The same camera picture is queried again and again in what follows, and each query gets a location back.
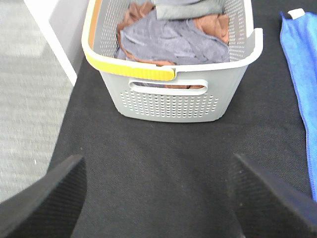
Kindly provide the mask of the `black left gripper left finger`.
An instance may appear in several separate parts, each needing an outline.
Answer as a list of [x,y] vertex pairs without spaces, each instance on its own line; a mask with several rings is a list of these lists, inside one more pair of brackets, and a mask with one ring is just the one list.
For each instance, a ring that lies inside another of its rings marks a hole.
[[69,238],[87,193],[85,159],[68,157],[0,204],[2,238]]

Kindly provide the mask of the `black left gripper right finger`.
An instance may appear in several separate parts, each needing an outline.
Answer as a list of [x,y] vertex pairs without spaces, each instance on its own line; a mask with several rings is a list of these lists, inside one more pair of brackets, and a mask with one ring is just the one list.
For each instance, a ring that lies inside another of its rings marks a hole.
[[228,197],[246,238],[315,238],[317,204],[256,161],[234,154]]

